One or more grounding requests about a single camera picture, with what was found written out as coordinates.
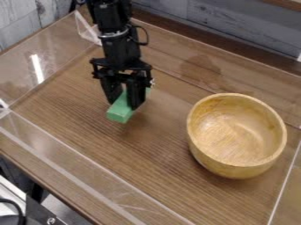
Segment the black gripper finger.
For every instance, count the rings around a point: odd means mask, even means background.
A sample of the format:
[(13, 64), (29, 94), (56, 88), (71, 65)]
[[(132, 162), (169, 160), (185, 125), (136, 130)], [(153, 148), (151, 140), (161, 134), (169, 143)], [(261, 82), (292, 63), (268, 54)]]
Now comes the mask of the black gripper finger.
[(104, 76), (100, 84), (106, 98), (112, 104), (123, 92), (122, 83), (115, 77)]
[(126, 83), (127, 103), (132, 110), (136, 110), (146, 100), (147, 87), (143, 81), (128, 79)]

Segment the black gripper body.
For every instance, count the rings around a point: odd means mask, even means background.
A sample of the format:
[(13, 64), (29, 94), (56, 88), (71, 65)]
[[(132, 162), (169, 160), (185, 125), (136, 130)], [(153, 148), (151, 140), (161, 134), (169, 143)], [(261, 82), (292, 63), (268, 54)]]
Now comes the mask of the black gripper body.
[(102, 33), (103, 58), (92, 58), (92, 75), (103, 88), (119, 88), (124, 83), (151, 87), (151, 65), (140, 59), (140, 47), (149, 40), (139, 40), (136, 32)]

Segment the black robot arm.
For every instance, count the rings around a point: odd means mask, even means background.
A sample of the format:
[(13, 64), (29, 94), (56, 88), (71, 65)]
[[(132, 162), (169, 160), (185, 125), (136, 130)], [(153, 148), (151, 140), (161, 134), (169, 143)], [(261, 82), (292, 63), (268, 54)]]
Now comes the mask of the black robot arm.
[(131, 0), (83, 0), (92, 23), (98, 26), (103, 58), (91, 58), (92, 76), (100, 80), (106, 98), (111, 104), (126, 91), (126, 104), (135, 110), (146, 100), (151, 87), (153, 66), (140, 59), (140, 46), (147, 46), (150, 36), (139, 40), (138, 29), (131, 22)]

